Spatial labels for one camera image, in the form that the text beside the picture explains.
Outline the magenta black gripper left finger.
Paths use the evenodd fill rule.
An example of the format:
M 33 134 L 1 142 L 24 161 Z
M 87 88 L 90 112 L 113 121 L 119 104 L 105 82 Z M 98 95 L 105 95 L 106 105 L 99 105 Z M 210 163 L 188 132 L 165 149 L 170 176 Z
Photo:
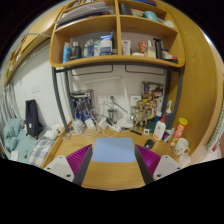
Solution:
M 67 157 L 56 157 L 44 170 L 81 186 L 92 154 L 92 145 L 87 145 Z

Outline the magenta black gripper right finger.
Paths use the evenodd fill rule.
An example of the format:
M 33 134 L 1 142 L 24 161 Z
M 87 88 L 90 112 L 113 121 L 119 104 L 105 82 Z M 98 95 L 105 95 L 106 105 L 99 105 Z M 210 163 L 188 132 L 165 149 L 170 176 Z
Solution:
M 159 156 L 140 145 L 135 145 L 135 156 L 146 184 L 182 169 L 169 155 Z

